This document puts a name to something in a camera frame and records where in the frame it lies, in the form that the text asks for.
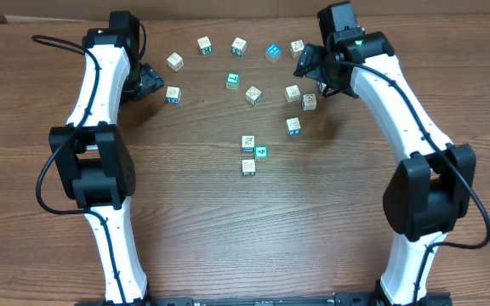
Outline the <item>plain wooden block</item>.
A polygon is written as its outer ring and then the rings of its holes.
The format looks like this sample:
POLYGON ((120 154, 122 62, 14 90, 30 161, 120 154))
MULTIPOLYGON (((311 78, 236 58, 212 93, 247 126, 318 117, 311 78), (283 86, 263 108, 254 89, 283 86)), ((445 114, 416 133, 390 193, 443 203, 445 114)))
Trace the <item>plain wooden block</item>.
POLYGON ((292 85, 285 88, 285 98, 288 103, 299 101, 300 91, 297 85, 292 85))

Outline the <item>wooden block animal drawing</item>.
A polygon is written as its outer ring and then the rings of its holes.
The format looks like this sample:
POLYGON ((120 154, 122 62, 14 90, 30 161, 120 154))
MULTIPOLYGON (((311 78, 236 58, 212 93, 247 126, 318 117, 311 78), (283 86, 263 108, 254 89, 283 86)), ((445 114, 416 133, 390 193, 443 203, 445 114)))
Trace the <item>wooden block animal drawing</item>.
POLYGON ((255 86, 251 86, 246 92, 246 100, 252 105, 257 105, 262 99, 262 92, 255 86))

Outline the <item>leaf block blue side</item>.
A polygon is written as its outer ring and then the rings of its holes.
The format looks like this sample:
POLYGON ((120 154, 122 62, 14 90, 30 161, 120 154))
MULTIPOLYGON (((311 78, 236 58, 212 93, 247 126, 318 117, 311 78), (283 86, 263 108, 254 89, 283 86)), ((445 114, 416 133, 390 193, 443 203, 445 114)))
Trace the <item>leaf block blue side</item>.
POLYGON ((242 136, 242 152, 254 152, 255 137, 254 136, 242 136))

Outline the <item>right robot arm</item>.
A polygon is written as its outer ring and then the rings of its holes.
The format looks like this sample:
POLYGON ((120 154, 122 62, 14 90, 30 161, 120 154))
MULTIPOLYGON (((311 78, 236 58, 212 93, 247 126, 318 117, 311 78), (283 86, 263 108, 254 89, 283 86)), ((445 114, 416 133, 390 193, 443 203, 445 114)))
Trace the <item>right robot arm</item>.
POLYGON ((476 155, 456 146, 429 118, 403 76, 395 49, 380 32, 358 25, 350 2, 316 15, 323 44, 307 44, 294 75, 324 84, 323 95, 361 99, 385 135, 396 170, 383 194, 394 238, 385 272, 371 293, 338 293, 337 305, 449 305, 429 293, 428 274, 447 234, 467 213, 476 155))

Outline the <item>wooden block M drawing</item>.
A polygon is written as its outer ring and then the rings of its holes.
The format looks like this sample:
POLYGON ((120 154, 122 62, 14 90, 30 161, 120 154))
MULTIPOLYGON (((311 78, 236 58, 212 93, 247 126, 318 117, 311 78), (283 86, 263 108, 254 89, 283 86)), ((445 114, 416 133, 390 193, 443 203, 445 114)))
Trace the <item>wooden block M drawing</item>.
POLYGON ((254 176, 256 174, 255 160, 242 160, 242 175, 254 176))

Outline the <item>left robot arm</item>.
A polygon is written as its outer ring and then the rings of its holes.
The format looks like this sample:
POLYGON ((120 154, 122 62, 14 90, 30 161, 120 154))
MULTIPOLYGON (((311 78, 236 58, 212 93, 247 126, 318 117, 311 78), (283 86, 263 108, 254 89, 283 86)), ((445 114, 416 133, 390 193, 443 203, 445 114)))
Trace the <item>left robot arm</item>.
POLYGON ((106 28, 89 30, 81 44, 60 41, 86 61, 76 106, 48 136, 48 164, 57 167, 66 196, 93 231, 105 277, 104 305, 150 305, 131 225, 135 167, 117 127, 121 105, 162 88, 162 78, 141 63, 146 32, 128 11, 113 11, 106 28))

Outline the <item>green number four block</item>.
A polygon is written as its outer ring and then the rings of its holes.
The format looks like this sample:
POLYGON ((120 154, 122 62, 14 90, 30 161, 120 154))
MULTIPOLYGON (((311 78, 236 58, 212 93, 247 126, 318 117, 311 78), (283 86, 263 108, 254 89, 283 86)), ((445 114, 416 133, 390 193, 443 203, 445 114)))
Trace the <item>green number four block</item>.
POLYGON ((257 162, 266 162, 268 158, 268 148, 265 145, 254 147, 254 160, 257 162))

